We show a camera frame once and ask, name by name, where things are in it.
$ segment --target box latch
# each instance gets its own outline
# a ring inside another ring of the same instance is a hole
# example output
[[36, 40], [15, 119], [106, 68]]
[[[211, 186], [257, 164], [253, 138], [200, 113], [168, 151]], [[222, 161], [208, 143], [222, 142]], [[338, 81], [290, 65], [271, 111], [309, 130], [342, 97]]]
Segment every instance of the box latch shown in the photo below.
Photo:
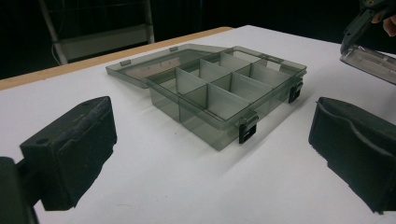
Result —
[[250, 111], [239, 120], [239, 144], [246, 142], [256, 132], [258, 121], [259, 116], [255, 111]]
[[301, 87], [303, 84], [303, 82], [299, 82], [296, 86], [290, 88], [289, 103], [292, 103], [300, 96]]

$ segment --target transparent plastic box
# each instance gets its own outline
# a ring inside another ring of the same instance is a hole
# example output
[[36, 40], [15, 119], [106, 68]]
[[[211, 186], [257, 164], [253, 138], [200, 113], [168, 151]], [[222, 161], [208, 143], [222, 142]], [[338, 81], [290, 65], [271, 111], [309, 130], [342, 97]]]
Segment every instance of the transparent plastic box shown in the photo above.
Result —
[[340, 60], [396, 85], [396, 59], [388, 55], [355, 45], [344, 51]]
[[251, 49], [183, 45], [110, 65], [110, 75], [149, 88], [151, 102], [217, 150], [256, 132], [293, 102], [306, 66]]

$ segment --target black background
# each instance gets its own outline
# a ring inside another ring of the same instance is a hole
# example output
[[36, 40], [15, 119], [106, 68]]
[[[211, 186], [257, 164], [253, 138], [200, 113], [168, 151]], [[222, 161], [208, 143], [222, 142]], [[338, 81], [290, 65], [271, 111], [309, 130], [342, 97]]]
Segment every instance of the black background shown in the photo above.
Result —
[[[61, 38], [93, 34], [144, 20], [136, 0], [48, 0]], [[341, 43], [343, 30], [359, 13], [359, 1], [151, 0], [156, 41], [220, 26], [255, 25], [293, 35]], [[0, 78], [57, 66], [50, 34], [37, 0], [0, 1]], [[396, 39], [372, 25], [359, 44], [396, 53]]]

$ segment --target box lid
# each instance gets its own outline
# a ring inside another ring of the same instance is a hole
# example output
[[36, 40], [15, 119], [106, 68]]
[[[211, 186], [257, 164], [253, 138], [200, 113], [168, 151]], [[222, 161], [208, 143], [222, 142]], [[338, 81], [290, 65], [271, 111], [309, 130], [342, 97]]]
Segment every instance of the box lid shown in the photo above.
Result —
[[226, 48], [186, 44], [172, 47], [136, 59], [128, 59], [106, 67], [110, 75], [146, 89], [147, 77], [189, 63]]

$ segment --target box compartment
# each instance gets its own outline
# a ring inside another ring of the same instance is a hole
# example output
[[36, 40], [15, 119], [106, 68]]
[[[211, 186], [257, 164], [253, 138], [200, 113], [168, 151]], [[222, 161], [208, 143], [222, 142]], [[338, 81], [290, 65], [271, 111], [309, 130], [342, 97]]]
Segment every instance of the box compartment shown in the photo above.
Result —
[[160, 51], [110, 65], [107, 72], [149, 87], [153, 105], [217, 150], [236, 138], [247, 141], [260, 119], [294, 101], [303, 86], [306, 66], [251, 49], [188, 45], [178, 50], [183, 52]]

